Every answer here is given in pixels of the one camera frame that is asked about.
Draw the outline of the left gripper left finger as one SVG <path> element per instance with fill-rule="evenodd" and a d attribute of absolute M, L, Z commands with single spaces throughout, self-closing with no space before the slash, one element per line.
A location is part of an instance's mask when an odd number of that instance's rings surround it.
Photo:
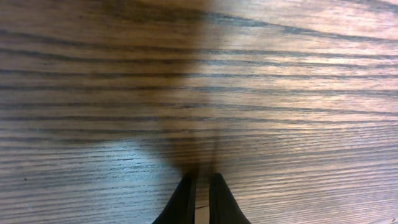
<path fill-rule="evenodd" d="M 153 224 L 194 224 L 196 178 L 193 174 L 185 174 L 170 200 Z"/>

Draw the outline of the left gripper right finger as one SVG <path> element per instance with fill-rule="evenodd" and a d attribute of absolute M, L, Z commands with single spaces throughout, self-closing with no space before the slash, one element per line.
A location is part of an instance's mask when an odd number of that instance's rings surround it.
<path fill-rule="evenodd" d="M 209 224 L 251 224 L 220 173 L 210 178 L 209 206 Z"/>

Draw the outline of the blue picture block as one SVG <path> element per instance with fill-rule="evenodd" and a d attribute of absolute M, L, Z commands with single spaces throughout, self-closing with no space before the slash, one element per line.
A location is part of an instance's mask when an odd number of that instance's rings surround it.
<path fill-rule="evenodd" d="M 195 209 L 194 224 L 209 224 L 210 223 L 210 206 L 202 206 Z"/>

